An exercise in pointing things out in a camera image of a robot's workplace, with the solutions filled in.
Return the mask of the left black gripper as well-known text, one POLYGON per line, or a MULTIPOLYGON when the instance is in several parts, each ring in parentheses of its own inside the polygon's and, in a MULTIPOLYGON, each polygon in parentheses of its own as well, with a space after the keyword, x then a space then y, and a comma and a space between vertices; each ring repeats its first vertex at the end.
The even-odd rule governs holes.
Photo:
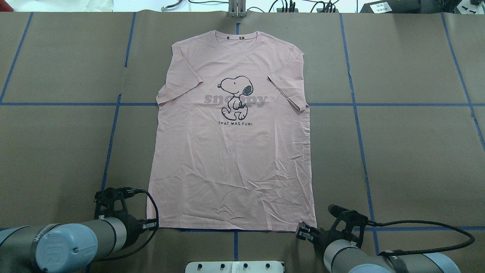
POLYGON ((136 188, 106 188, 95 194, 95 219, 104 219, 114 229, 114 249, 127 248, 145 231, 156 231, 158 219, 137 219, 128 212, 126 200, 144 190, 136 188))

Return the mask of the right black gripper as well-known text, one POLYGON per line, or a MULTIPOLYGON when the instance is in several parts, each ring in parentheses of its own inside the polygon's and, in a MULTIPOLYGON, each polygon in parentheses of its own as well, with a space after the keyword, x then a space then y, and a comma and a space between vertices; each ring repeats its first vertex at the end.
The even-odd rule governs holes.
POLYGON ((369 218, 355 210, 345 209, 336 204, 329 205, 327 209, 335 217, 335 221, 329 230, 323 228, 317 230, 317 228, 302 221, 298 223, 296 238, 311 241, 316 255, 323 255, 330 244, 337 240, 346 240, 361 249, 369 218))

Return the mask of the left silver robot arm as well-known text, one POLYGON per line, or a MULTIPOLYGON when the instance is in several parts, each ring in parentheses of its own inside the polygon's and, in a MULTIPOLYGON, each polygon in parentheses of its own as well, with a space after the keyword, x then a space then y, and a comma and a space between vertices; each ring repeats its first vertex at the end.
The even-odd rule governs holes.
POLYGON ((24 225, 1 231, 2 273, 73 273, 92 262, 124 259, 111 256, 132 246, 146 231, 159 228, 159 209, 147 190, 106 188, 95 194, 95 219, 83 223, 24 225), (155 209, 153 219, 137 219, 126 200, 145 194, 155 209))

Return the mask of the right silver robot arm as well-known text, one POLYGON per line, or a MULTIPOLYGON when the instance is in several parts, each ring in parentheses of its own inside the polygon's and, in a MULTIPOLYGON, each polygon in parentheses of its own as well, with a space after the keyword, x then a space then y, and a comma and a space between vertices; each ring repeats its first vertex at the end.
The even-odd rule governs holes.
POLYGON ((377 226, 355 210, 331 204, 335 222, 329 230, 300 222, 296 237, 313 244, 314 252, 330 273, 459 273, 443 250, 408 252, 394 250, 376 256, 366 254, 362 243, 366 226, 377 226))

